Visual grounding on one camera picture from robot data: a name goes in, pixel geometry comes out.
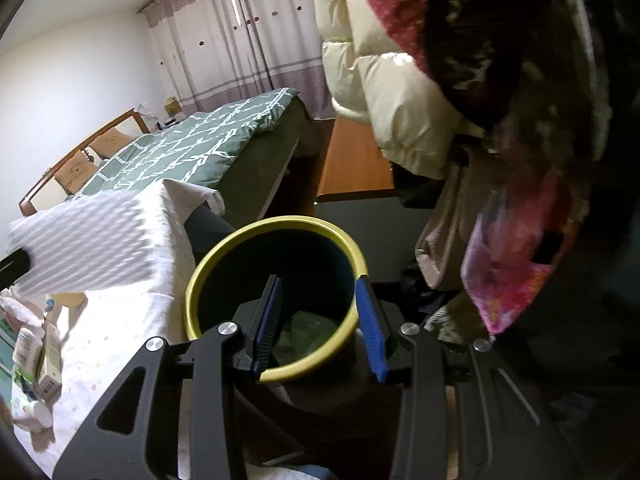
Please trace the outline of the clear plastic bottle green label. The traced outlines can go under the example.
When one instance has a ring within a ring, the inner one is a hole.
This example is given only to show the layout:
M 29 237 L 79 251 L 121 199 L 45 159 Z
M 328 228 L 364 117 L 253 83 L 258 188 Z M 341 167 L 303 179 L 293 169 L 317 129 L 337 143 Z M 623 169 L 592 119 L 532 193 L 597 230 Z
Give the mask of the clear plastic bottle green label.
M 34 380 L 43 344 L 41 327 L 22 326 L 17 334 L 12 360 L 16 369 L 31 382 Z

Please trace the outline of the white foam sheet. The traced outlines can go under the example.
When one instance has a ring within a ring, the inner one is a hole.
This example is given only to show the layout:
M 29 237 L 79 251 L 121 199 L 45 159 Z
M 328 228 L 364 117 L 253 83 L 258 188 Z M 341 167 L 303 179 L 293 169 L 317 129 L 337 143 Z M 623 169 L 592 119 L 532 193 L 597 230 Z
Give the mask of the white foam sheet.
M 144 281 L 153 247 L 134 193 L 101 192 L 12 222 L 1 286 L 27 299 Z

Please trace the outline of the green plastic bag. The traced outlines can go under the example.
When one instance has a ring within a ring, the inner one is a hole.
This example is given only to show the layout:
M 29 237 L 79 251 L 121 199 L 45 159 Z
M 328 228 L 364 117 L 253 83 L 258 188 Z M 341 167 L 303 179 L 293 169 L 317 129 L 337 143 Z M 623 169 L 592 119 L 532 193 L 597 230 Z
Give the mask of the green plastic bag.
M 272 353 L 279 366 L 285 366 L 310 356 L 325 344 L 337 325 L 324 316 L 298 311 L 283 327 Z

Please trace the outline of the yellow rimmed trash bin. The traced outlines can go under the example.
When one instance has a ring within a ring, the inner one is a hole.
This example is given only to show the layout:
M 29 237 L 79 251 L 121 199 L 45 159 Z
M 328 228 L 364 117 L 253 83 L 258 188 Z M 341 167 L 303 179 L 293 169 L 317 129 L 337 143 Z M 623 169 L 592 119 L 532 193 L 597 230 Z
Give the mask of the yellow rimmed trash bin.
M 357 336 L 357 282 L 366 258 L 345 230 L 308 216 L 260 220 L 196 254 L 186 285 L 186 336 L 239 327 L 234 365 L 248 386 L 306 412 L 367 390 Z

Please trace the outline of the white dotted table cloth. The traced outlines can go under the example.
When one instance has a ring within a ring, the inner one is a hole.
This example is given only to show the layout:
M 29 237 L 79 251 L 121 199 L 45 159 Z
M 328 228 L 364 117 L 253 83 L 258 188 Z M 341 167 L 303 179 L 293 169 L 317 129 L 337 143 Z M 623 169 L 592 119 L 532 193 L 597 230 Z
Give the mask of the white dotted table cloth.
M 186 339 L 182 308 L 195 269 L 186 220 L 204 207 L 226 209 L 211 188 L 164 179 L 134 194 L 153 247 L 153 274 L 144 281 L 84 292 L 86 300 L 58 322 L 62 386 L 52 398 L 53 425 L 41 434 L 16 430 L 17 439 L 50 476 L 78 428 L 142 344 L 160 336 Z

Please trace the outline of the pink floral hanging bag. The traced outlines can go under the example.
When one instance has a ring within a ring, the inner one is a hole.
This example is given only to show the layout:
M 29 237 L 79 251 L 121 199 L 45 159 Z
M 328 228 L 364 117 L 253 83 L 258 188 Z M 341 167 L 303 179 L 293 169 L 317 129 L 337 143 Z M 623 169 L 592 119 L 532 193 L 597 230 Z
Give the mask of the pink floral hanging bag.
M 512 174 L 478 214 L 461 267 L 488 334 L 510 327 L 574 242 L 573 190 L 559 170 Z

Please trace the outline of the wooden bed headboard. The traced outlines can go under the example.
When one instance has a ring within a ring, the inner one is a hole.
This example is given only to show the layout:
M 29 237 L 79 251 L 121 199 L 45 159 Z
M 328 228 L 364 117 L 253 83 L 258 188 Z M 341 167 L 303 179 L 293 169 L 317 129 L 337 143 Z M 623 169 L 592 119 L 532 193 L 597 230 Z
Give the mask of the wooden bed headboard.
M 101 162 L 107 159 L 104 150 L 113 155 L 115 148 L 123 148 L 137 136 L 150 132 L 142 115 L 136 110 L 127 110 L 117 116 L 42 174 L 18 202 L 21 214 L 28 217 L 40 209 L 64 202 L 96 174 Z

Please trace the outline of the left brown pillow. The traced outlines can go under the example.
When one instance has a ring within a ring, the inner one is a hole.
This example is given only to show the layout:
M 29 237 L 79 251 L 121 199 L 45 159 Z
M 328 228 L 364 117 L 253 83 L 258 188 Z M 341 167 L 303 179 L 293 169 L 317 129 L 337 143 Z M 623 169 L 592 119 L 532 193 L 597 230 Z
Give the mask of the left brown pillow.
M 68 195 L 77 193 L 96 174 L 98 167 L 83 152 L 76 152 L 54 174 Z

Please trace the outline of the brown pillow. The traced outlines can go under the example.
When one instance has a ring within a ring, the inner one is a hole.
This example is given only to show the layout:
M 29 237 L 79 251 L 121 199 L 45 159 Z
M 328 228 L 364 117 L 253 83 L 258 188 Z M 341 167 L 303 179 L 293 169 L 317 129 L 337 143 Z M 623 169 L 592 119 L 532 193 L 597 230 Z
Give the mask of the brown pillow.
M 111 128 L 97 136 L 89 146 L 101 158 L 111 158 L 131 142 L 134 142 L 133 136 L 128 136 L 117 128 Z
M 68 195 L 77 193 L 96 174 L 98 167 L 83 152 L 76 152 L 54 174 Z

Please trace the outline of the green plaid bed duvet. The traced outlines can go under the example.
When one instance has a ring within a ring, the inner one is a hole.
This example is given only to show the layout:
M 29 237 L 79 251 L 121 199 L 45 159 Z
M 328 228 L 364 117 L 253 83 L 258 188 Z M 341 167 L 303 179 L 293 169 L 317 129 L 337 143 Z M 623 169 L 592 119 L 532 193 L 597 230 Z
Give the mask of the green plaid bed duvet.
M 250 140 L 276 128 L 297 96 L 294 88 L 279 88 L 212 112 L 194 113 L 161 132 L 137 136 L 72 195 L 140 192 L 164 179 L 216 188 Z

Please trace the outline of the right brown pillow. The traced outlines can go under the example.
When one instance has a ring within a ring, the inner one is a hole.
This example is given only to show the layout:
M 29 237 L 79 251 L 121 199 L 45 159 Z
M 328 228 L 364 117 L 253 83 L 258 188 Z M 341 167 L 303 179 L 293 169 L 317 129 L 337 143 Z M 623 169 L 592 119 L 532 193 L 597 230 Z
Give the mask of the right brown pillow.
M 97 136 L 89 146 L 101 158 L 111 158 L 131 142 L 134 142 L 133 136 L 128 136 L 117 128 L 111 128 Z

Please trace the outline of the wooden desk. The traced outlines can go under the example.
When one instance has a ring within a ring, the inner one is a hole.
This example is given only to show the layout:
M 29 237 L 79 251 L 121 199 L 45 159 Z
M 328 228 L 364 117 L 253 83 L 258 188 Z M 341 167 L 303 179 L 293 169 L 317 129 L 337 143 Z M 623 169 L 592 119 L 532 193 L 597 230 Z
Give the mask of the wooden desk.
M 390 163 L 370 125 L 337 116 L 324 160 L 316 202 L 396 196 Z

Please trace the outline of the small cardboard box far nightstand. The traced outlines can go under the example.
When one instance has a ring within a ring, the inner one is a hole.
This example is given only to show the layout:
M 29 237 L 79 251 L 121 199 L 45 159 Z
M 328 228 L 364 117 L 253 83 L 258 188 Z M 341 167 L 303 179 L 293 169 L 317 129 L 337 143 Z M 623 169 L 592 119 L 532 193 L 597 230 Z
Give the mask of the small cardboard box far nightstand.
M 164 109 L 169 117 L 175 117 L 182 113 L 182 106 L 175 96 L 170 96 L 165 101 Z

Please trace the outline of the cream puffer jacket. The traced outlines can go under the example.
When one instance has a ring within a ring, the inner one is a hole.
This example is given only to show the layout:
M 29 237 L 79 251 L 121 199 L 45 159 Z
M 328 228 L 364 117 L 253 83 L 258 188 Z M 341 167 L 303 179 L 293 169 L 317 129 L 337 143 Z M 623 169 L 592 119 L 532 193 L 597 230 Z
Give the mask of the cream puffer jacket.
M 445 177 L 461 116 L 367 0 L 314 0 L 322 63 L 337 114 L 371 126 L 383 156 L 420 177 Z

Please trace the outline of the pink white curtains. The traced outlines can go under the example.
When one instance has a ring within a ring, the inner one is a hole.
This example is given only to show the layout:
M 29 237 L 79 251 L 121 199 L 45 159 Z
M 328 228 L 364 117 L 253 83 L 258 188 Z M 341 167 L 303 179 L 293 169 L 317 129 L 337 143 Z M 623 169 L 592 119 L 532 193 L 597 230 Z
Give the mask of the pink white curtains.
M 153 0 L 141 13 L 186 113 L 290 87 L 313 118 L 333 117 L 314 0 Z

